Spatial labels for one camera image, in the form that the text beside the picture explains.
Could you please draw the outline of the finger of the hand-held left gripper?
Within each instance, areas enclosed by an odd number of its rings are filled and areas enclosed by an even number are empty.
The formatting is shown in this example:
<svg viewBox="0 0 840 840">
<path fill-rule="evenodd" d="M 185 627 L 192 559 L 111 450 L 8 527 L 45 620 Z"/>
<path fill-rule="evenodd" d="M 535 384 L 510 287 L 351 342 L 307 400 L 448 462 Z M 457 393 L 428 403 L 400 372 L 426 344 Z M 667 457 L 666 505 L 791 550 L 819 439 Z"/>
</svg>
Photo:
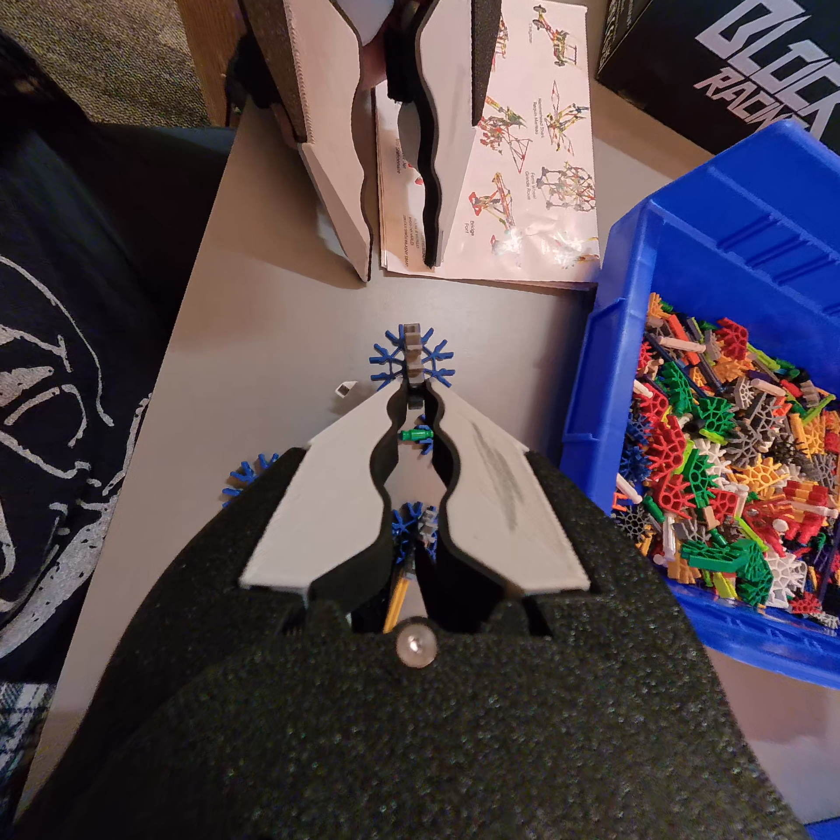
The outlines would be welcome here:
<svg viewBox="0 0 840 840">
<path fill-rule="evenodd" d="M 361 80 L 358 35 L 330 1 L 285 1 L 307 139 L 301 155 L 344 254 L 371 277 L 371 228 L 362 208 L 364 170 L 352 131 Z"/>
<path fill-rule="evenodd" d="M 471 3 L 435 1 L 415 17 L 414 100 L 424 181 L 425 263 L 444 260 L 475 137 L 472 120 Z"/>
</svg>

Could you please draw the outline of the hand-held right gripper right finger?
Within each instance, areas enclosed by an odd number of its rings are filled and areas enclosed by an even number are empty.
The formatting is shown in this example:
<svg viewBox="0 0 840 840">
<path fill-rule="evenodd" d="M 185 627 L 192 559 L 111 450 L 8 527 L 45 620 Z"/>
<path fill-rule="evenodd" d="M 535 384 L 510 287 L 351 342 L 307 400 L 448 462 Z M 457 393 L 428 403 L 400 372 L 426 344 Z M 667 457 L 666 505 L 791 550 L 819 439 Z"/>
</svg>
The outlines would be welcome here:
<svg viewBox="0 0 840 840">
<path fill-rule="evenodd" d="M 520 595 L 589 591 L 528 448 L 454 390 L 435 381 L 426 388 L 433 465 L 445 486 L 442 547 Z"/>
</svg>

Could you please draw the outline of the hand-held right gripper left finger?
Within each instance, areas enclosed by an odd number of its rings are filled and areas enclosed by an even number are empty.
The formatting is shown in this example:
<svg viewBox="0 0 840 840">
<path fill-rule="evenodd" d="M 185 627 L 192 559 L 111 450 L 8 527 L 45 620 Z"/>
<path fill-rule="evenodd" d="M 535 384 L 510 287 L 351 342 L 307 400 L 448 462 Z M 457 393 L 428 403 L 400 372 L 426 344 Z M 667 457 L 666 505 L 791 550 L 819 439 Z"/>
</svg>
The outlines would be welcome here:
<svg viewBox="0 0 840 840">
<path fill-rule="evenodd" d="M 392 562 L 385 482 L 398 460 L 403 383 L 394 381 L 314 437 L 239 584 L 304 599 L 369 599 Z"/>
</svg>

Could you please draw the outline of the blue parts bin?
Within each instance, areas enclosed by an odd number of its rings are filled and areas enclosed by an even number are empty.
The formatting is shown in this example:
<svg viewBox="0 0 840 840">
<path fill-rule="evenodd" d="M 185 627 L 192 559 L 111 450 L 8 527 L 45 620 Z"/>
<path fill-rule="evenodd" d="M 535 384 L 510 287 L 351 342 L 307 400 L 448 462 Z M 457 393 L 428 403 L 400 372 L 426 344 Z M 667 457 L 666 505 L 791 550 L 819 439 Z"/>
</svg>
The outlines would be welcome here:
<svg viewBox="0 0 840 840">
<path fill-rule="evenodd" d="M 777 122 L 657 191 L 613 227 L 563 434 L 560 470 L 608 529 L 650 292 L 729 317 L 760 350 L 838 395 L 838 155 Z"/>
</svg>

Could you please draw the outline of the person's left hand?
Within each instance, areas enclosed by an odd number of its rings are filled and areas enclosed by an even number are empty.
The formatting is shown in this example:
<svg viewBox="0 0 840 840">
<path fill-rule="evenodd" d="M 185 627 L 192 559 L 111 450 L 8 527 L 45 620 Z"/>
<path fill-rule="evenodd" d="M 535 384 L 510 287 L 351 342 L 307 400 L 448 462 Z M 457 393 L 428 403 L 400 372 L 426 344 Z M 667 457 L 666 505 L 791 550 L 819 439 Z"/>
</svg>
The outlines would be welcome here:
<svg viewBox="0 0 840 840">
<path fill-rule="evenodd" d="M 360 50 L 360 84 L 363 89 L 373 89 L 386 78 L 383 33 L 373 38 Z"/>
</svg>

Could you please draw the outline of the wooden cabinet panel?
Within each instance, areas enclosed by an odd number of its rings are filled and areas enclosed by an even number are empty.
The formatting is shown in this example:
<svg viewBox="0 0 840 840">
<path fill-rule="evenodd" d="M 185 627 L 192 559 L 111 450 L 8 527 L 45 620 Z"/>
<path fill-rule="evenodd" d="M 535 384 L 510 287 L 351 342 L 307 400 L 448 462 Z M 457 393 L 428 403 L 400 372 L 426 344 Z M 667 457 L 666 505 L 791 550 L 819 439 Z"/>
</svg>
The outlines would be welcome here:
<svg viewBox="0 0 840 840">
<path fill-rule="evenodd" d="M 185 38 L 212 125 L 237 127 L 226 93 L 228 64 L 246 24 L 238 1 L 177 1 Z"/>
</svg>

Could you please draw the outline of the white instruction booklet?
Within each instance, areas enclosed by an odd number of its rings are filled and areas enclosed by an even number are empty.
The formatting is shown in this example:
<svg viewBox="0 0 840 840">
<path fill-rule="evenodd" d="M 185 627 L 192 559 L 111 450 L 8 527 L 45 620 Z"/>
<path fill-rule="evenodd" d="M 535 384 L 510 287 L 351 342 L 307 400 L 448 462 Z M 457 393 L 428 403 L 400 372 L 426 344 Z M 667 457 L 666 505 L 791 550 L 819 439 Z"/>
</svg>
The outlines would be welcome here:
<svg viewBox="0 0 840 840">
<path fill-rule="evenodd" d="M 381 267 L 455 280 L 589 284 L 599 266 L 583 6 L 504 1 L 482 117 L 440 267 L 424 264 L 419 172 L 375 90 Z"/>
</svg>

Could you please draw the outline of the long yellow rod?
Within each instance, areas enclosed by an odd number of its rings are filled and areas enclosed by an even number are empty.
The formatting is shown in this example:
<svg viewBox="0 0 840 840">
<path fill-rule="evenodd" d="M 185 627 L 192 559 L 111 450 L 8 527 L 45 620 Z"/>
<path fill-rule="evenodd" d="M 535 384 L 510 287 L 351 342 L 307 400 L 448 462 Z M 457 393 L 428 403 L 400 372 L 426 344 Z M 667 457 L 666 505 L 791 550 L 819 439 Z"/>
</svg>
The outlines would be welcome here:
<svg viewBox="0 0 840 840">
<path fill-rule="evenodd" d="M 383 634 L 389 634 L 399 624 L 407 594 L 412 583 L 416 582 L 414 562 L 405 560 L 398 566 L 392 576 L 390 600 L 387 606 Z"/>
</svg>

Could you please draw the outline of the pile of colourful construction pieces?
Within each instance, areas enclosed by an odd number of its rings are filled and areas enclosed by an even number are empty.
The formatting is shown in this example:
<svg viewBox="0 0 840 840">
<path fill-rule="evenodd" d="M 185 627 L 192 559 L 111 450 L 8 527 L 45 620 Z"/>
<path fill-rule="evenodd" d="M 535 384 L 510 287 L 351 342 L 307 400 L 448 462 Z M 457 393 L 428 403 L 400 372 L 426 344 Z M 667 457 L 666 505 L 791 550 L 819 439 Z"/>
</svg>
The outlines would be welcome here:
<svg viewBox="0 0 840 840">
<path fill-rule="evenodd" d="M 802 368 L 652 293 L 612 519 L 672 581 L 836 632 L 838 431 Z"/>
</svg>

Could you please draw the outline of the dark toy car set box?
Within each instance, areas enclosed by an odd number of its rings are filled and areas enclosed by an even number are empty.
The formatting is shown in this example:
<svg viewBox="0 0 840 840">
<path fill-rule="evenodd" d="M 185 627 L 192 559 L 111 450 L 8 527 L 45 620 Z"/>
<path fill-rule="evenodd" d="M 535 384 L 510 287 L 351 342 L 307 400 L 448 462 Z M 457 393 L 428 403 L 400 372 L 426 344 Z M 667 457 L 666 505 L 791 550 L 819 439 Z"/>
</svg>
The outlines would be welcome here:
<svg viewBox="0 0 840 840">
<path fill-rule="evenodd" d="M 596 79 L 717 154 L 791 120 L 839 152 L 838 1 L 612 1 Z"/>
</svg>

